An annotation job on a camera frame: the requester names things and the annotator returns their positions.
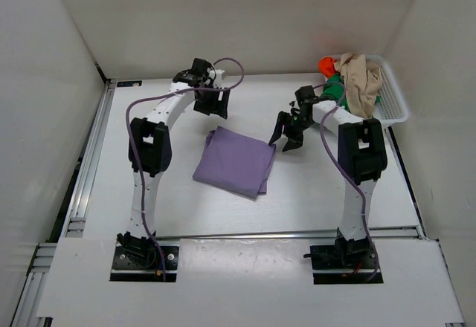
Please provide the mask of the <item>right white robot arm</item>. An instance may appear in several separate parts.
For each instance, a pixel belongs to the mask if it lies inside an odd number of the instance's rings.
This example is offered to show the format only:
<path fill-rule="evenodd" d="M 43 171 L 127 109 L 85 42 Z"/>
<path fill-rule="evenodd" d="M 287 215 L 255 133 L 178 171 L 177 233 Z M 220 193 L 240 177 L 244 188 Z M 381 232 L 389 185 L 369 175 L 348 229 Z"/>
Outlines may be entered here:
<path fill-rule="evenodd" d="M 368 220 L 373 191 L 387 168 L 387 153 L 382 125 L 375 118 L 363 119 L 341 105 L 344 95 L 317 95 L 311 85 L 295 92 L 288 112 L 280 112 L 269 141 L 281 137 L 287 141 L 284 152 L 303 145 L 303 133 L 314 124 L 337 137 L 337 152 L 332 153 L 327 139 L 321 136 L 324 148 L 345 182 L 344 211 L 333 245 L 314 247 L 309 258 L 325 269 L 358 267 L 373 254 Z"/>

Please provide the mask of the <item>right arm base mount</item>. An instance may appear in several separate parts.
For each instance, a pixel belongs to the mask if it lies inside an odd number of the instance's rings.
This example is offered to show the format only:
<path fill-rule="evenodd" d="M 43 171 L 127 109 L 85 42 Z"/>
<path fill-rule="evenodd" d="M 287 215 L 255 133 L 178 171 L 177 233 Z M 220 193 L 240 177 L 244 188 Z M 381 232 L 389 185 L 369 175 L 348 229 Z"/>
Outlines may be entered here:
<path fill-rule="evenodd" d="M 311 262 L 314 285 L 384 282 L 378 253 L 368 237 L 346 240 L 338 232 L 332 245 L 311 245 L 303 257 Z"/>

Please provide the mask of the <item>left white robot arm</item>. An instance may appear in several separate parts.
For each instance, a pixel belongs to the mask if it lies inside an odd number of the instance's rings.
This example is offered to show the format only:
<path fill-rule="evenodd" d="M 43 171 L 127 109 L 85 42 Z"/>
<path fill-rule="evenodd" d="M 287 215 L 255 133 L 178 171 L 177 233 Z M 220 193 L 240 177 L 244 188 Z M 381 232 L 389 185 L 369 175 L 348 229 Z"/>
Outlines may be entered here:
<path fill-rule="evenodd" d="M 120 254 L 138 270 L 165 270 L 164 253 L 155 237 L 155 203 L 158 185 L 172 160 L 171 129 L 191 104 L 203 114 L 227 118 L 230 91 L 222 86 L 224 77 L 223 70 L 195 58 L 191 68 L 173 77 L 168 92 L 155 99 L 156 107 L 145 117 L 132 119 L 130 114 L 134 106 L 145 103 L 147 98 L 126 109 L 134 191 L 129 223 L 126 232 L 118 234 L 118 244 Z"/>

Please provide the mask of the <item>purple t shirt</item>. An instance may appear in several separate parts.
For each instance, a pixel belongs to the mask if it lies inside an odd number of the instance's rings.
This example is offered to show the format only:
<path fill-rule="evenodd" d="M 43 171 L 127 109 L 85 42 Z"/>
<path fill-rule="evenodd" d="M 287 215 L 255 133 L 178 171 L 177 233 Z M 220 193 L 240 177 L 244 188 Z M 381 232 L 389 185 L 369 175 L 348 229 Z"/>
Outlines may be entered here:
<path fill-rule="evenodd" d="M 193 180 L 255 199 L 265 195 L 276 146 L 222 126 L 205 139 Z"/>

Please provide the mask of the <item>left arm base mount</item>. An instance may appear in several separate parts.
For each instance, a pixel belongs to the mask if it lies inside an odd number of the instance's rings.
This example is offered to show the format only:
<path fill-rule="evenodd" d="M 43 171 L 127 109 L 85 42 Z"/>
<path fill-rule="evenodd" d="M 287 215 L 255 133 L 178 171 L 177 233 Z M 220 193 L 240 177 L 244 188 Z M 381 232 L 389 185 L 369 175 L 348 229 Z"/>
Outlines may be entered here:
<path fill-rule="evenodd" d="M 175 282 L 179 242 L 165 242 L 159 250 L 149 238 L 118 234 L 109 280 L 112 282 Z"/>

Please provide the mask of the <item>beige t shirt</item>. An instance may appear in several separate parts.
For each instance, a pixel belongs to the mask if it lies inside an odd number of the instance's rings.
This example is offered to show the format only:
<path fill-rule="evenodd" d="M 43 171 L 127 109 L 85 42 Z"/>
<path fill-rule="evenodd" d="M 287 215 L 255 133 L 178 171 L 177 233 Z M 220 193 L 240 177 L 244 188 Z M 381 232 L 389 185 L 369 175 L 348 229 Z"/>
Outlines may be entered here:
<path fill-rule="evenodd" d="M 380 65 L 364 54 L 345 53 L 334 63 L 346 90 L 347 107 L 352 114 L 364 119 L 371 118 L 382 87 Z"/>

